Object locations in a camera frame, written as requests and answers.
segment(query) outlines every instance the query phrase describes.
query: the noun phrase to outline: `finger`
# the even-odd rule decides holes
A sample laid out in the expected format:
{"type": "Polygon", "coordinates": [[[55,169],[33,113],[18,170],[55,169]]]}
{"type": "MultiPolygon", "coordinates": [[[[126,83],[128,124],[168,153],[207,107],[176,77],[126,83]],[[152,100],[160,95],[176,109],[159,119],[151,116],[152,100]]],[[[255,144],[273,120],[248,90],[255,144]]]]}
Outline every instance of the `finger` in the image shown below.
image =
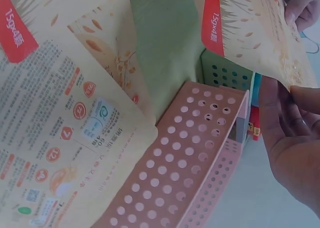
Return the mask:
{"type": "Polygon", "coordinates": [[[293,101],[300,109],[320,114],[320,89],[292,86],[290,90],[293,101]]]}
{"type": "Polygon", "coordinates": [[[267,152],[286,137],[278,114],[278,82],[263,76],[259,91],[260,127],[267,152]]]}
{"type": "Polygon", "coordinates": [[[310,130],[316,134],[320,135],[320,115],[310,113],[306,110],[300,109],[301,116],[306,123],[306,125],[310,128],[310,130]]]}
{"type": "Polygon", "coordinates": [[[312,0],[290,0],[285,8],[284,16],[288,25],[291,25],[300,16],[312,0]]]}
{"type": "Polygon", "coordinates": [[[296,136],[311,135],[310,129],[304,124],[301,113],[287,89],[279,83],[279,99],[284,121],[296,136]]]}

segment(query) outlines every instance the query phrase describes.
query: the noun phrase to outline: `printed label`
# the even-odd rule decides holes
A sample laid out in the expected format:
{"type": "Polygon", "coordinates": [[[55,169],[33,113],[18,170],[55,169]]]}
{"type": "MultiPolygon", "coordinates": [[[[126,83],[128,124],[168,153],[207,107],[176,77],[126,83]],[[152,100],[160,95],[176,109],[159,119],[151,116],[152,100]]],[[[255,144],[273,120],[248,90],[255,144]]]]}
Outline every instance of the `printed label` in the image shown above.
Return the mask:
{"type": "Polygon", "coordinates": [[[205,0],[202,19],[201,39],[203,44],[211,52],[222,57],[225,56],[220,0],[205,0]]]}
{"type": "Polygon", "coordinates": [[[19,63],[38,48],[11,0],[0,0],[0,44],[12,63],[19,63]]]}
{"type": "Polygon", "coordinates": [[[103,130],[104,126],[110,120],[114,107],[105,100],[98,98],[93,108],[91,117],[85,125],[82,134],[93,141],[103,130]]]}

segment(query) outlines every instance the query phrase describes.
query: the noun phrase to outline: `icon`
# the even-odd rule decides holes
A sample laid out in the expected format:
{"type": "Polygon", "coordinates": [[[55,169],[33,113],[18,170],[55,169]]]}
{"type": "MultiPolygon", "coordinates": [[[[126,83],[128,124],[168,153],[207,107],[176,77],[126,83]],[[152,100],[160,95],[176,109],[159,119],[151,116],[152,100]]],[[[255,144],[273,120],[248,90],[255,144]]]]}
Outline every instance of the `icon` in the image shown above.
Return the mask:
{"type": "Polygon", "coordinates": [[[82,120],[86,116],[87,110],[82,102],[77,102],[73,108],[73,115],[76,119],[82,120]]]}
{"type": "Polygon", "coordinates": [[[49,172],[46,169],[40,169],[35,173],[36,182],[44,182],[48,178],[49,172]]]}
{"type": "Polygon", "coordinates": [[[94,94],[96,90],[96,84],[93,83],[93,82],[85,82],[83,84],[83,91],[84,91],[84,94],[90,98],[92,96],[92,94],[94,94]]]}
{"type": "Polygon", "coordinates": [[[70,127],[63,127],[62,128],[62,131],[61,131],[61,139],[64,139],[64,140],[70,140],[71,139],[71,136],[73,134],[73,129],[70,128],[70,127]]]}
{"type": "Polygon", "coordinates": [[[49,162],[55,162],[60,158],[60,149],[57,147],[51,148],[47,151],[46,153],[46,159],[49,162]]]}
{"type": "Polygon", "coordinates": [[[132,97],[132,101],[137,104],[139,102],[139,95],[138,94],[135,94],[133,97],[132,97]]]}

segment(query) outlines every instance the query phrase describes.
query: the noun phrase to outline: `red label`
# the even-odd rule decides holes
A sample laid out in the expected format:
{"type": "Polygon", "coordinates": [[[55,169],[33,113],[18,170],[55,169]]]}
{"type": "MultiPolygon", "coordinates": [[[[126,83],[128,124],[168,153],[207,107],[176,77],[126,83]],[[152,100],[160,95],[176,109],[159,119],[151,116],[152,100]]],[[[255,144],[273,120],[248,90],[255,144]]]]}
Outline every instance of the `red label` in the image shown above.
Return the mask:
{"type": "Polygon", "coordinates": [[[0,0],[0,44],[12,63],[23,61],[38,43],[16,12],[11,0],[0,0]]]}
{"type": "Polygon", "coordinates": [[[208,50],[224,57],[221,18],[220,0],[205,0],[201,39],[208,50]]]}

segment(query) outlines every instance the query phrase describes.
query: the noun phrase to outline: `green fabric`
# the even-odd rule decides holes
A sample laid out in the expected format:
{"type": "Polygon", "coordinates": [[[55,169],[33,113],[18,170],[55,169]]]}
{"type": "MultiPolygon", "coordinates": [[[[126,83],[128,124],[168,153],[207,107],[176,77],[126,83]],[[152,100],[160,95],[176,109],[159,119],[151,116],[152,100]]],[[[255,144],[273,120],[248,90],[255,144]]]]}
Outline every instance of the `green fabric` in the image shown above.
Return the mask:
{"type": "Polygon", "coordinates": [[[157,120],[184,81],[203,82],[200,22],[194,0],[130,0],[137,58],[157,120]]]}

